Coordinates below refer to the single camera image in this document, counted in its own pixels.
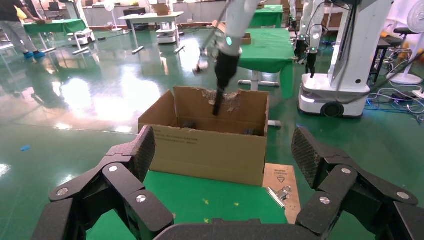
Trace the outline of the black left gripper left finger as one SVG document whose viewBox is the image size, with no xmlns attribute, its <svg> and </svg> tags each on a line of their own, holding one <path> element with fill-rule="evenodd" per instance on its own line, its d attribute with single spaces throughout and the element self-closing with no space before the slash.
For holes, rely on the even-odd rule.
<svg viewBox="0 0 424 240">
<path fill-rule="evenodd" d="M 84 240 L 101 216 L 115 211 L 137 240 L 152 240 L 174 223 L 173 214 L 144 185 L 156 150 L 154 130 L 113 146 L 97 166 L 49 195 L 34 240 Z"/>
</svg>

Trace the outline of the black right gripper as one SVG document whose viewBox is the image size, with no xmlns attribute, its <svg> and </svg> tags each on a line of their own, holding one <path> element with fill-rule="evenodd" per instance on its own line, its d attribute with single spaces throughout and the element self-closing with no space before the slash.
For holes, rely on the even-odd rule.
<svg viewBox="0 0 424 240">
<path fill-rule="evenodd" d="M 218 116 L 224 99 L 225 89 L 230 80 L 236 75 L 241 55 L 228 55 L 221 50 L 218 51 L 215 65 L 217 78 L 217 91 L 215 95 L 212 114 Z"/>
</svg>

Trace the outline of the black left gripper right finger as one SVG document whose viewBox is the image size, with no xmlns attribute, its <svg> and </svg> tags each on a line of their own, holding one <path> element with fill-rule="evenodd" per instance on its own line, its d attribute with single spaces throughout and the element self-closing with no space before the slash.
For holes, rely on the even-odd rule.
<svg viewBox="0 0 424 240">
<path fill-rule="evenodd" d="M 305 127 L 295 129 L 291 152 L 315 190 L 297 226 L 325 240 L 346 212 L 377 240 L 423 239 L 424 210 L 412 193 L 364 170 L 342 149 L 320 143 Z"/>
</svg>

